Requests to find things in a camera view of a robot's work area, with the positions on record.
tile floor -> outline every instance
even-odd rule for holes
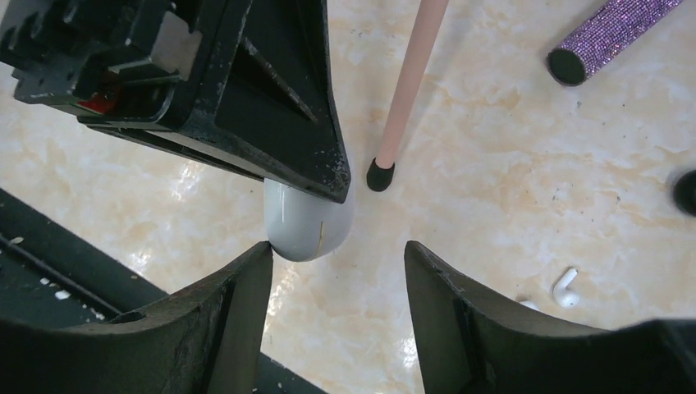
[[[358,210],[335,253],[276,259],[264,352],[331,393],[422,392],[402,260],[411,239],[575,322],[696,317],[696,219],[667,196],[696,167],[696,3],[563,88],[544,54],[602,2],[451,2],[394,185],[374,194],[364,173],[418,2],[329,0]],[[0,187],[167,291],[264,239],[260,183],[18,103],[10,73],[0,66]],[[582,300],[561,309],[548,290],[571,265]]]

pink pole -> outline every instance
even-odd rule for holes
[[[430,53],[447,10],[448,0],[421,0],[413,31],[406,49],[404,64],[396,82],[394,98],[384,125],[382,143],[368,171],[368,186],[383,191],[392,183],[396,154],[404,137],[406,123],[425,74]]]

black rubber tip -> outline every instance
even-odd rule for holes
[[[696,170],[687,172],[675,183],[672,198],[682,212],[696,216]]]
[[[394,167],[396,164],[392,164],[391,168],[384,169],[380,168],[372,159],[372,164],[370,164],[370,169],[368,170],[368,187],[372,191],[384,191],[392,184],[392,179],[394,178]]]
[[[585,66],[578,55],[566,49],[554,49],[546,59],[548,72],[560,84],[577,86],[585,82]]]

glittery purple tube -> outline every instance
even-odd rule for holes
[[[681,2],[609,0],[548,54],[548,70],[563,85],[582,84]]]

pink stick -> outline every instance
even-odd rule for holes
[[[404,64],[396,82],[394,98],[382,134],[382,144],[375,163],[382,169],[391,168],[396,161],[406,122],[409,120],[420,81],[425,74],[437,32],[445,16],[448,0],[421,0],[418,15],[406,49]]]

